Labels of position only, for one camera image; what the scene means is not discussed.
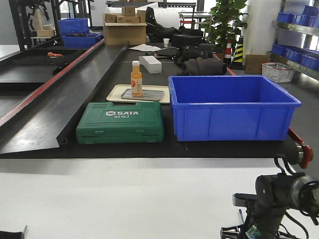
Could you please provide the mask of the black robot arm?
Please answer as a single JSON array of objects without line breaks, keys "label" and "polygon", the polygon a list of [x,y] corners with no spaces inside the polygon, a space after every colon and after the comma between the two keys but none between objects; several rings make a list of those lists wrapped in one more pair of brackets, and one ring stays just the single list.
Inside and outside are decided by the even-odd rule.
[{"label": "black robot arm", "polygon": [[221,228],[222,239],[294,239],[288,230],[280,231],[283,217],[287,217],[305,232],[305,226],[293,218],[289,209],[310,217],[314,225],[319,221],[319,181],[302,172],[294,172],[283,154],[274,157],[280,172],[261,175],[255,181],[255,194],[235,193],[233,205],[245,207],[247,216],[238,226]]}]

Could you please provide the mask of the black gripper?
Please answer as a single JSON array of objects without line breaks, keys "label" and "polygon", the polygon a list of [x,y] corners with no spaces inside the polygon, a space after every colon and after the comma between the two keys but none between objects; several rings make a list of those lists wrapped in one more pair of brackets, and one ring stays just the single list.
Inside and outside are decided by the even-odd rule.
[{"label": "black gripper", "polygon": [[235,193],[234,206],[246,208],[246,219],[232,227],[222,227],[222,239],[278,239],[278,229],[287,210],[286,207],[266,206],[257,195]]}]

